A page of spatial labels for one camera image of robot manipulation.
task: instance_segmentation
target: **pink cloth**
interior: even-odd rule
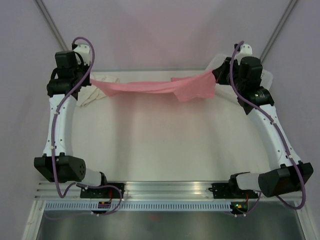
[[[180,102],[193,98],[213,99],[216,79],[211,71],[190,77],[172,77],[171,81],[141,81],[129,83],[102,82],[90,80],[105,95],[111,97],[123,92],[148,94],[174,93]]]

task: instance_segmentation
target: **slotted metal strip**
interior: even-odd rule
[[[101,211],[98,201],[47,201],[46,211]],[[113,201],[110,209],[113,209],[118,201]],[[119,211],[157,211],[157,212],[229,212],[230,201],[123,201]]]

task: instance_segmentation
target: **white plastic part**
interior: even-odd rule
[[[241,190],[261,191],[258,182],[259,173],[243,173],[236,176],[236,182]]]
[[[77,104],[76,99],[73,96],[69,96],[63,103],[55,125],[55,143],[51,142],[51,128],[52,121],[55,116],[57,106],[61,100],[65,97],[64,94],[54,95],[50,98],[50,121],[48,137],[46,145],[43,150],[43,154],[48,157],[51,156],[52,147],[55,148],[55,155],[59,156],[60,153],[64,153],[66,156],[73,156],[71,132],[74,110]]]
[[[252,48],[250,45],[248,44],[243,44],[241,46],[241,50],[240,52],[235,56],[235,59],[238,60],[238,63],[240,63],[240,60],[243,57],[246,56],[251,56],[252,55]],[[206,67],[205,71],[212,71],[214,69],[217,69],[218,67],[220,67],[226,57],[228,57],[225,54],[217,54],[209,63],[209,65]],[[271,72],[266,71],[266,70],[262,70],[262,74],[261,74],[261,86],[264,87],[265,89],[269,90],[271,85],[272,85],[272,81],[274,79],[274,76],[271,74]],[[224,97],[225,99],[229,100],[232,103],[235,103],[237,105],[238,104],[238,100],[237,100],[237,95],[235,94],[234,90],[232,89],[232,87],[230,85],[219,85],[217,84],[215,86],[215,93],[218,96]]]
[[[81,181],[84,185],[89,186],[100,186],[101,185],[101,173],[98,171],[93,171],[89,168],[86,168],[85,170],[85,176],[84,179]]]
[[[78,44],[78,46],[73,50],[76,53],[79,53],[83,58],[84,65],[90,65],[91,63],[91,56],[90,56],[90,47],[86,44]],[[79,56],[75,55],[78,64],[81,63]]]
[[[301,158],[293,150],[291,144],[288,141],[286,134],[279,122],[277,111],[275,106],[270,104],[260,106],[261,109],[266,111],[274,120],[280,128],[286,144],[289,147],[291,156],[296,164],[299,164]],[[271,170],[278,169],[282,164],[285,164],[287,167],[292,166],[292,163],[289,160],[289,156],[286,154],[285,147],[281,141],[281,138],[275,128],[275,126],[269,121],[269,119],[260,111],[253,109],[248,117],[251,119],[256,129],[258,130],[261,140],[263,142],[264,148],[268,155],[269,165]]]

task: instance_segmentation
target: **black bracket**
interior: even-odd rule
[[[214,199],[246,199],[246,193],[249,199],[257,199],[258,194],[252,190],[232,191],[228,182],[212,183],[208,190],[213,193]]]
[[[125,184],[120,182],[108,182],[108,185],[117,187],[121,193],[122,196],[125,193]],[[111,187],[105,187],[105,188],[88,188],[85,189],[82,187],[81,193],[80,193],[81,199],[120,199],[119,192]]]

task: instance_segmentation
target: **metal beam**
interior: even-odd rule
[[[297,3],[299,2],[299,0],[290,0],[290,2],[288,3],[288,5],[286,6],[286,9],[284,10],[277,26],[275,27],[272,35],[270,36],[267,44],[265,45],[262,54],[260,56],[261,62],[263,63],[264,60],[266,59],[266,56],[268,55],[270,49],[272,48],[272,46],[274,45],[279,33],[281,32],[281,30],[283,29],[283,26],[286,24],[289,16],[291,15],[291,13],[293,12],[295,6],[297,5]]]
[[[45,22],[48,24],[49,29],[51,30],[54,38],[58,42],[61,50],[67,51],[68,47],[66,45],[66,42],[64,41],[63,37],[61,36],[53,18],[51,17],[46,5],[44,4],[43,0],[34,0],[34,3],[40,10],[43,18],[45,19]]]

